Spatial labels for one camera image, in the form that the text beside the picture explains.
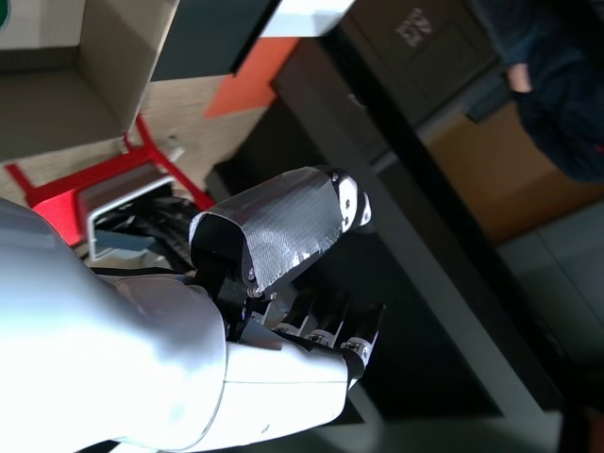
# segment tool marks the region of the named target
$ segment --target silver tape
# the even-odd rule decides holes
[[[331,180],[311,167],[274,177],[214,206],[194,219],[191,233],[208,215],[242,230],[261,292],[328,250],[342,234],[340,201]]]

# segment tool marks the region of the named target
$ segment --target red chair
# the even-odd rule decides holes
[[[79,194],[91,186],[140,165],[153,163],[164,169],[191,193],[195,205],[201,210],[207,210],[213,206],[213,200],[199,190],[161,153],[151,138],[141,115],[136,118],[136,127],[141,136],[142,144],[140,146],[132,144],[125,134],[124,142],[127,153],[42,186],[33,186],[16,163],[6,165],[5,168],[24,191],[27,205],[46,219],[70,246],[78,245],[86,240],[85,217],[87,213],[80,212]]]

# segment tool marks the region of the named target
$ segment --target black cabinet door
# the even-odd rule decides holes
[[[359,0],[342,30],[414,126],[497,62],[462,0]]]
[[[358,145],[367,162],[388,151],[386,142],[365,111],[365,101],[346,85],[316,40],[302,40],[281,72],[284,74],[289,71],[303,76],[305,83],[329,107],[338,125]],[[280,83],[280,79],[278,76],[273,81],[276,91],[288,90],[290,87]]]

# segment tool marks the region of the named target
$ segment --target label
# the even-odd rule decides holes
[[[432,24],[421,8],[414,8],[405,20],[394,30],[409,47],[417,47],[426,36],[433,32]]]
[[[0,0],[0,30],[8,24],[10,18],[10,1]]]

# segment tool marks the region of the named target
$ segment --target screw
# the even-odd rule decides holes
[[[254,288],[247,289],[247,295],[252,299],[258,299],[262,296],[262,291],[258,289],[258,286],[255,286]]]

